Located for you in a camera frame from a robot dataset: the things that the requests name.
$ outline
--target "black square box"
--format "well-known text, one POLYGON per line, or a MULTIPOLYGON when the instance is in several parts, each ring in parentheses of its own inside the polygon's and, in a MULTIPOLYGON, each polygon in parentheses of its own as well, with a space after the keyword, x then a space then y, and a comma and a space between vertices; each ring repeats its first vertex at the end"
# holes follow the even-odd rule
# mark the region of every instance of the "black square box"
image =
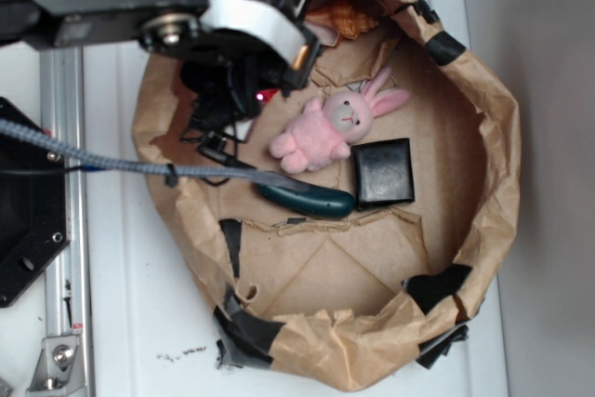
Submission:
POLYGON ((409 139, 391 139, 351 148, 357 209, 416 200, 409 139))

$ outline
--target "gray wall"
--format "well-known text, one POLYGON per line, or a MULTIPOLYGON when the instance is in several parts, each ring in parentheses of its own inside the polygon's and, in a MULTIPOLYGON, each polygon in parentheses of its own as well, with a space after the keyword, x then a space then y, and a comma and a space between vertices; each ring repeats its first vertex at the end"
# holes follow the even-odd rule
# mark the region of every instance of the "gray wall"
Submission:
POLYGON ((521 104, 519 236, 499 276, 512 397, 595 394, 595 0, 466 0, 521 104))

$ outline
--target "green handle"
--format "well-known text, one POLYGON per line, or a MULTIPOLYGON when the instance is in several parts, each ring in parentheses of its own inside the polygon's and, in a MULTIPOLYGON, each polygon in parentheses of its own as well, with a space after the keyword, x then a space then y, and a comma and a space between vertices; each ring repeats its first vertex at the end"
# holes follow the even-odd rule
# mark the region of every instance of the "green handle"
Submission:
POLYGON ((355 197, 348 192, 310 185, 301 181, 304 191, 292 191, 270 185, 256 185, 265 199, 313 218, 345 218, 355 207, 355 197))

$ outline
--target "plush toy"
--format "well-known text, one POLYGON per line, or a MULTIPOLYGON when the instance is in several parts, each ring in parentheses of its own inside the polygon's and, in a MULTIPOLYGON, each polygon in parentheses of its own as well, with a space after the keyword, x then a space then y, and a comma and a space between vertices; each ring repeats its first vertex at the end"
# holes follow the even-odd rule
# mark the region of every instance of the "plush toy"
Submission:
POLYGON ((269 146, 271 155, 281 159, 281 169, 299 174, 348 158, 349 144, 369 132, 375 117, 398 109, 409 99, 409 92, 400 88, 377 94, 389 76, 390 68, 385 67, 365 84, 361 93, 336 93, 324 106, 320 98, 310 99, 304 111, 269 146))

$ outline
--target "brown paper bag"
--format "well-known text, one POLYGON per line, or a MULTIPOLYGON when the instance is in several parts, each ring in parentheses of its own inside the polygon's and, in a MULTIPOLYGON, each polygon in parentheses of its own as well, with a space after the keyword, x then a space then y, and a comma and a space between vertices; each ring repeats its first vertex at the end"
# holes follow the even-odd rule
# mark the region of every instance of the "brown paper bag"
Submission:
MULTIPOLYGON (((519 206, 519 113, 507 89, 421 0, 357 2, 379 11, 380 25, 328 49, 306 89, 275 97, 240 159, 278 171, 267 145, 311 96, 389 65, 391 86, 412 99, 377 118, 363 142, 410 139, 414 203, 292 224, 299 216, 240 180, 213 188, 183 179, 173 189, 147 180, 218 319, 224 359, 340 390, 372 385, 477 313, 519 206)), ((195 95, 177 70, 175 60, 149 61, 133 129, 139 158, 211 165, 179 143, 195 95)), ((354 193, 349 160, 297 177, 354 193)))

